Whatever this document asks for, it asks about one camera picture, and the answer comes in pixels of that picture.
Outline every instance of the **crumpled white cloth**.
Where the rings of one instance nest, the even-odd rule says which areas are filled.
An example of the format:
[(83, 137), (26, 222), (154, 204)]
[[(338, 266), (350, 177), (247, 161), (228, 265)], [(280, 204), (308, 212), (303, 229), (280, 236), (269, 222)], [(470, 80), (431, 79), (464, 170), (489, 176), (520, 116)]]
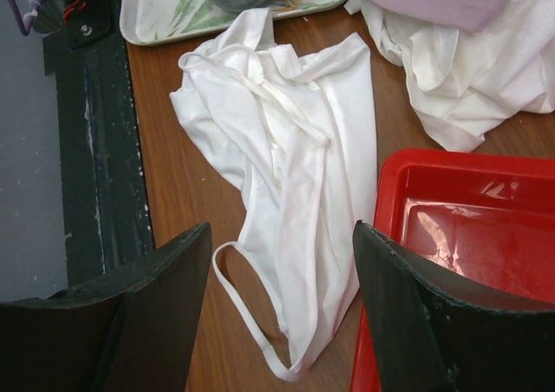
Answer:
[(555, 0), (511, 0), (480, 33), (349, 0), (382, 55), (407, 73), (410, 103), (447, 150), (470, 152), (520, 110), (555, 110)]
[[(296, 381), (358, 290), (352, 232), (357, 220), (372, 222), (377, 175), (369, 48), (352, 34), (298, 57), (274, 43), (271, 12), (257, 9), (179, 66), (171, 99), (180, 124), (246, 208), (238, 241), (214, 252), (216, 276), (270, 369)], [(289, 339), (290, 368), (220, 272), (228, 245), (260, 277)]]

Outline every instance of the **white tray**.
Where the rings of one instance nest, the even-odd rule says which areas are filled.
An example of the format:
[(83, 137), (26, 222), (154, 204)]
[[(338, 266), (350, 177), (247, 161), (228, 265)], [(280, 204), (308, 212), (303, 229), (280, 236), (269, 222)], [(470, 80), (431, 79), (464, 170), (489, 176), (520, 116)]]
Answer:
[[(335, 8), (346, 0), (270, 0), (274, 19)], [(136, 45), (155, 45), (217, 32), (236, 15), (208, 0), (121, 0), (120, 29)]]

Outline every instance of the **gray floor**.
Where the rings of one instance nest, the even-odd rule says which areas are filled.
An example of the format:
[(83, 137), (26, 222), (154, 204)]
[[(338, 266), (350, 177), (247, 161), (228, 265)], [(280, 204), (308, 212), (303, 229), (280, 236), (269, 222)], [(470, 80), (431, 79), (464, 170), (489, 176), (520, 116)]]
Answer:
[[(17, 0), (20, 10), (27, 0)], [(67, 287), (56, 79), (0, 0), (0, 301)]]

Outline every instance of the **wooden table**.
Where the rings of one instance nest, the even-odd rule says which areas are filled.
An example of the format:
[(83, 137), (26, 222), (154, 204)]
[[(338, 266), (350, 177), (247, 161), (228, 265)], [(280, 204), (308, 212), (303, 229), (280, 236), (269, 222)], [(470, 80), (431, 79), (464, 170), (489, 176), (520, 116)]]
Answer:
[[(375, 50), (360, 14), (343, 8), (275, 23), (277, 43), (291, 43), (299, 55), (334, 45), (351, 32), (372, 48), (378, 166), (404, 147), (439, 148), (424, 133), (408, 103), (402, 69)], [(129, 46), (140, 142), (147, 178), (156, 245), (162, 245), (201, 221), (212, 224), (215, 246), (235, 240), (245, 217), (239, 192), (212, 170), (177, 122), (168, 94), (179, 88), (177, 60), (213, 36), (202, 36), (154, 48)], [(518, 114), (488, 134), (476, 152), (555, 157), (555, 118)], [(246, 262), (229, 253), (224, 272), (244, 296), (263, 331), (287, 361), (286, 341), (280, 336), (270, 301)], [(300, 382), (279, 381), (266, 367), (231, 300), (213, 271), (193, 352), (189, 392), (220, 391), (347, 391), (356, 344), (361, 299), (351, 305), (336, 338)]]

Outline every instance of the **red plastic bin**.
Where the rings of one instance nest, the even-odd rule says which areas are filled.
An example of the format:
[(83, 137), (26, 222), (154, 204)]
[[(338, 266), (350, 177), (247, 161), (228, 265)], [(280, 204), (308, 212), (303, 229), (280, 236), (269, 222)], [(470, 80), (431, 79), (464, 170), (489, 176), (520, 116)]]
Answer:
[[(555, 161), (405, 149), (382, 168), (374, 226), (499, 290), (555, 303)], [(366, 314), (350, 392), (380, 392)]]

